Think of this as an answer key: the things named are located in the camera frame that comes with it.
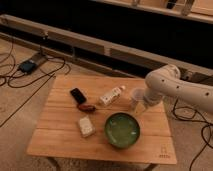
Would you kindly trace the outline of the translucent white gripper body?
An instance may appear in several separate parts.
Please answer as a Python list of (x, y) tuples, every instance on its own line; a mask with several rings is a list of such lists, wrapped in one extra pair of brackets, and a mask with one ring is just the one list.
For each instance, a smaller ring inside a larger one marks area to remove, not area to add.
[(135, 88), (131, 91), (131, 111), (133, 115), (140, 115), (146, 111), (147, 107), (145, 105), (144, 90), (141, 88)]

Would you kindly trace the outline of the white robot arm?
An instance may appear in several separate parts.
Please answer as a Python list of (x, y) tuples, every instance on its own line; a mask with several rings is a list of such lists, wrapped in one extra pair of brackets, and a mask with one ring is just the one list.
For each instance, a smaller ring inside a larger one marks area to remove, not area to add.
[(209, 114), (213, 114), (213, 86), (192, 83), (180, 79), (177, 66), (169, 64), (149, 72), (145, 77), (146, 88), (131, 91), (131, 106), (139, 102), (145, 107), (155, 106), (164, 96), (179, 98)]

